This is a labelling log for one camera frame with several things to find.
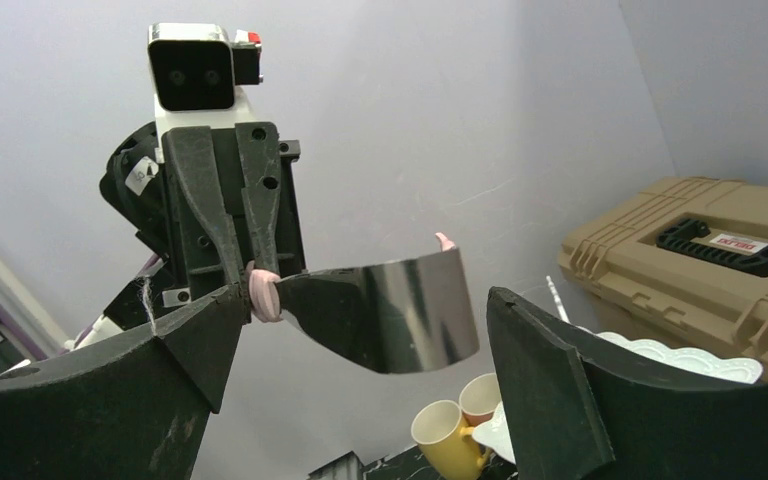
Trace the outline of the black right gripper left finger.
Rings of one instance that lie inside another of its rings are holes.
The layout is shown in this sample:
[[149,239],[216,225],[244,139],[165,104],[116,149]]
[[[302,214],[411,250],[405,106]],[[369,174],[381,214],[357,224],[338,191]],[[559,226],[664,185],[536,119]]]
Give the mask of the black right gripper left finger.
[[0,376],[0,479],[187,479],[247,314],[237,285]]

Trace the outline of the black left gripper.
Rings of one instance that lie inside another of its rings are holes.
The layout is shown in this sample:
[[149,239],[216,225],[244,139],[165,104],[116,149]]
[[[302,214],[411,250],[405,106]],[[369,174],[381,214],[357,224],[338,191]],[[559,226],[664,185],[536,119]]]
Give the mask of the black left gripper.
[[208,275],[218,274],[223,280],[216,289],[241,285],[249,262],[278,273],[281,159],[276,126],[177,127],[161,135],[160,146],[166,172],[175,176],[189,211],[181,220],[181,236],[192,285],[204,287]]

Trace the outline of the tan plastic tool case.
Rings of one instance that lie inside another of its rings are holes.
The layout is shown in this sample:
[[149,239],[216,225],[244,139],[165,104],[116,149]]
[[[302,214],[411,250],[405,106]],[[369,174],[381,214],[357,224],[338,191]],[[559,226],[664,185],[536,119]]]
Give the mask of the tan plastic tool case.
[[606,330],[752,358],[768,380],[768,186],[664,178],[568,234],[557,261]]

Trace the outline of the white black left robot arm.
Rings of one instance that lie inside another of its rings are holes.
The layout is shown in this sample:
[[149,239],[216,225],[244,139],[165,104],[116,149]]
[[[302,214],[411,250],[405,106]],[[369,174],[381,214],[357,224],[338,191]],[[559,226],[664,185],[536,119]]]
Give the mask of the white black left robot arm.
[[[275,241],[282,277],[306,268],[292,166],[301,155],[296,140],[269,139],[261,126],[249,128],[246,151],[261,144],[280,158],[281,169],[266,178],[268,192],[280,195]],[[121,331],[162,317],[218,288],[223,280],[219,257],[198,226],[177,180],[157,161],[160,146],[154,123],[127,137],[110,156],[99,182],[104,200],[136,229],[153,253],[147,265],[108,304],[100,317],[75,339],[69,350],[89,346]]]

